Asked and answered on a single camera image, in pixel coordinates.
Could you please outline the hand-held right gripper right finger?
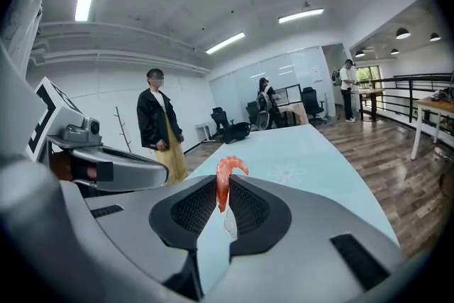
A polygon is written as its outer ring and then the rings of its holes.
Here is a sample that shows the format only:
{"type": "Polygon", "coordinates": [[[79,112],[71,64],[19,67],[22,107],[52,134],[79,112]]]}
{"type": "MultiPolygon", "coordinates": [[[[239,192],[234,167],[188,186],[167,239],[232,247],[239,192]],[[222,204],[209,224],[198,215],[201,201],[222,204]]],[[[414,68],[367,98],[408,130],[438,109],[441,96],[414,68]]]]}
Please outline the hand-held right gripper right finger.
{"type": "Polygon", "coordinates": [[[405,261],[397,244],[328,197],[232,176],[238,237],[207,302],[347,302],[405,261]]]}

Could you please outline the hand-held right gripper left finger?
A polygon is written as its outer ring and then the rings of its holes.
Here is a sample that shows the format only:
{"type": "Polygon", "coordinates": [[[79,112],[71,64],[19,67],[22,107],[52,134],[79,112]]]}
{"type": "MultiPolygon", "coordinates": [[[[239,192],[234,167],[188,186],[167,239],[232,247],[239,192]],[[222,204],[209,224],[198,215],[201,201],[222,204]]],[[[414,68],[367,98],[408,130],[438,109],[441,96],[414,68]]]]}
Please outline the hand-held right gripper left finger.
{"type": "Polygon", "coordinates": [[[60,186],[74,232],[100,268],[110,302],[204,298],[197,241],[216,206],[213,176],[87,199],[75,184],[60,186]]]}

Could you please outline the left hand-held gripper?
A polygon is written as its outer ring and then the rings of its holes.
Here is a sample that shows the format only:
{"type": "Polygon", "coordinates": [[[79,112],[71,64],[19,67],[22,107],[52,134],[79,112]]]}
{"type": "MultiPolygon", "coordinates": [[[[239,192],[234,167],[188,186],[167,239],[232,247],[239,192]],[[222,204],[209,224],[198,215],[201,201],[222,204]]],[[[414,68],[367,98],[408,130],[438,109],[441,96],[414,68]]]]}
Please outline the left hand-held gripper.
{"type": "Polygon", "coordinates": [[[100,191],[152,189],[167,181],[168,169],[155,160],[115,148],[92,147],[102,144],[99,121],[82,113],[47,77],[42,78],[35,94],[46,110],[26,147],[31,160],[40,160],[48,143],[63,150],[73,149],[73,157],[96,163],[96,180],[79,181],[100,191]]]}

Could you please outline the person's left hand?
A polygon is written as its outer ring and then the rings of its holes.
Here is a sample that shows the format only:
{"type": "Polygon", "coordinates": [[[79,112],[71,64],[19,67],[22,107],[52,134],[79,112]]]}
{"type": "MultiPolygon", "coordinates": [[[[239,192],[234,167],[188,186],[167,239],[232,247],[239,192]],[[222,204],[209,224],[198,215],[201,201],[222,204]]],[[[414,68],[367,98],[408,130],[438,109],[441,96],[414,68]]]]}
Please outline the person's left hand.
{"type": "Polygon", "coordinates": [[[96,180],[96,165],[79,159],[66,152],[53,153],[50,156],[50,169],[62,181],[96,180]]]}

